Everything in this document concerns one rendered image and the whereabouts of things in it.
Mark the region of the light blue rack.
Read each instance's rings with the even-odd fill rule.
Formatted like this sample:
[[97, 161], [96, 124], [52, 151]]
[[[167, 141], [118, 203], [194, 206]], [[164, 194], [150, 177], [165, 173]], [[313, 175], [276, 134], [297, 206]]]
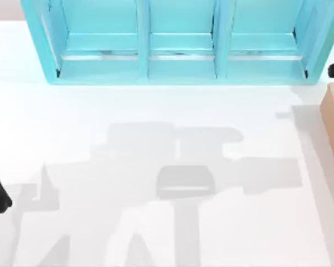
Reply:
[[20, 0], [55, 85], [312, 85], [334, 0]]

